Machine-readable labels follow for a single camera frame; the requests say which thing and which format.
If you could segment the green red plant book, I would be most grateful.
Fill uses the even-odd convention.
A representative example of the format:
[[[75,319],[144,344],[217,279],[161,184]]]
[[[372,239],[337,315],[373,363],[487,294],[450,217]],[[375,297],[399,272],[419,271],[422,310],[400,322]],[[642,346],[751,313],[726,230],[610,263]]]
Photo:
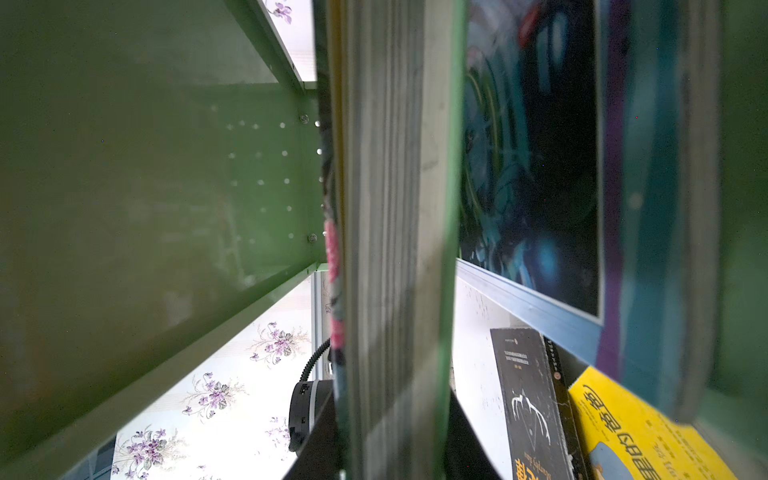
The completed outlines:
[[[467,5],[313,13],[340,468],[442,479]]]

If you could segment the white blue swirl magazine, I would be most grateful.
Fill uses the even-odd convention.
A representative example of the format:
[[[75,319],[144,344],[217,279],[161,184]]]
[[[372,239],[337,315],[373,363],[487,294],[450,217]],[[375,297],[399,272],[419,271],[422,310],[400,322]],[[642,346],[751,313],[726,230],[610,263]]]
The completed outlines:
[[[678,422],[718,335],[718,1],[472,1],[459,258]]]

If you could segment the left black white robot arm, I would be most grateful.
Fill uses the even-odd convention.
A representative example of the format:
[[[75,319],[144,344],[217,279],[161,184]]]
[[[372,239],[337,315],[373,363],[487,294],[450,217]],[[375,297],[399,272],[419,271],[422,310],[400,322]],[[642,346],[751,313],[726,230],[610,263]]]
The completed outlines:
[[[306,362],[299,381],[295,384],[289,406],[288,433],[290,452],[299,454],[309,438],[325,402],[333,392],[332,380],[310,380],[317,362],[330,348],[325,340]]]

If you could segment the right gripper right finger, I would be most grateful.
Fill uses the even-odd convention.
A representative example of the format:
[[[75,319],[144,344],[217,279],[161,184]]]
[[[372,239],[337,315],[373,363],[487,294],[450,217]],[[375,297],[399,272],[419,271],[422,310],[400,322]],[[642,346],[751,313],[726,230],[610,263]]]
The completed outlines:
[[[445,478],[448,480],[499,480],[454,391],[450,392],[445,445]]]

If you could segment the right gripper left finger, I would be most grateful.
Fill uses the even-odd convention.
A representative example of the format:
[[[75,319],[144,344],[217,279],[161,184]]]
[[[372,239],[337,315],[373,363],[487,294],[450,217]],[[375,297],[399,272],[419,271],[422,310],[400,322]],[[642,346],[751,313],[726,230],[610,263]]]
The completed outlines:
[[[296,454],[296,460],[283,478],[339,479],[340,471],[339,434],[332,393],[301,452]]]

